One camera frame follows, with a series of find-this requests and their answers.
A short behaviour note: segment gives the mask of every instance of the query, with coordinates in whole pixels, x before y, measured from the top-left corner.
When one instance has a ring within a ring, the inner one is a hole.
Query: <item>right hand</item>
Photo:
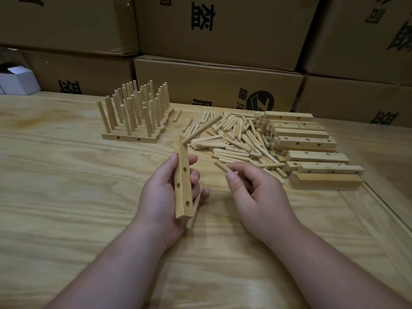
[[[246,162],[228,165],[235,172],[226,173],[226,181],[245,227],[267,246],[288,240],[300,226],[281,182],[262,169]],[[252,182],[250,194],[243,182]]]

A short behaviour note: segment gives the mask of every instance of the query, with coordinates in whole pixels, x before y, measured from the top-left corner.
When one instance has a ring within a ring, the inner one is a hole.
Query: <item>forearm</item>
[[[399,294],[302,225],[270,248],[314,309],[411,308]]]
[[[131,224],[46,308],[139,308],[164,250]]]

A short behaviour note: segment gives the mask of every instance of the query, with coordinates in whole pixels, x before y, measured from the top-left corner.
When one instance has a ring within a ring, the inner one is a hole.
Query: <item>chinese character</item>
[[[236,109],[245,109],[245,105],[244,105],[244,104],[241,104],[241,103],[239,103],[239,102],[236,102],[236,103],[237,103]]]
[[[376,0],[376,3],[381,2],[381,5],[385,5],[386,3],[390,2],[392,0]]]
[[[387,50],[391,48],[398,48],[398,51],[407,48],[408,52],[412,50],[412,25],[409,25],[409,20],[405,21],[404,25],[399,29]]]
[[[374,119],[372,119],[370,123],[378,125],[390,125],[398,114],[399,113],[391,114],[391,112],[384,113],[379,111],[379,113],[376,115]]]
[[[241,100],[246,101],[246,98],[248,97],[248,92],[245,89],[240,88],[239,90],[239,98]]]
[[[78,81],[76,82],[64,82],[59,80],[60,85],[60,93],[71,93],[71,94],[83,94],[80,90],[80,84]]]
[[[19,2],[29,2],[29,3],[34,3],[38,4],[40,6],[44,6],[44,2],[41,0],[18,0]]]
[[[192,2],[192,30],[195,27],[200,28],[200,30],[203,30],[203,28],[206,27],[212,31],[213,18],[216,15],[214,9],[214,4],[212,4],[209,9],[204,3],[202,6],[195,6],[194,2]]]
[[[172,0],[160,0],[160,5],[172,6]]]
[[[193,99],[192,105],[212,106],[212,102]]]
[[[378,24],[385,12],[385,9],[373,9],[372,14],[365,19],[365,23]]]

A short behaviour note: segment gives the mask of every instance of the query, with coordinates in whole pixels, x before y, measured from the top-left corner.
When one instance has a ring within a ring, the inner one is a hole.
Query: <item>cardboard box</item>
[[[145,54],[294,70],[319,0],[134,0]]]
[[[133,0],[2,0],[0,44],[111,55],[139,52]]]
[[[302,82],[296,72],[139,56],[137,81],[167,82],[171,102],[289,112]]]
[[[412,87],[305,76],[296,112],[318,118],[412,127]]]
[[[0,69],[0,86],[2,86],[2,94],[30,95],[40,91],[33,71],[23,66]]]
[[[133,58],[21,52],[43,91],[106,96],[136,78]]]
[[[309,74],[412,85],[412,0],[323,0],[302,54]]]

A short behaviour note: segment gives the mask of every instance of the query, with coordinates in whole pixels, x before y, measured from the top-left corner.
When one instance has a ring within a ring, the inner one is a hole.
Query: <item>black circular logo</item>
[[[261,111],[272,110],[275,105],[273,95],[267,91],[252,93],[246,101],[246,109]]]

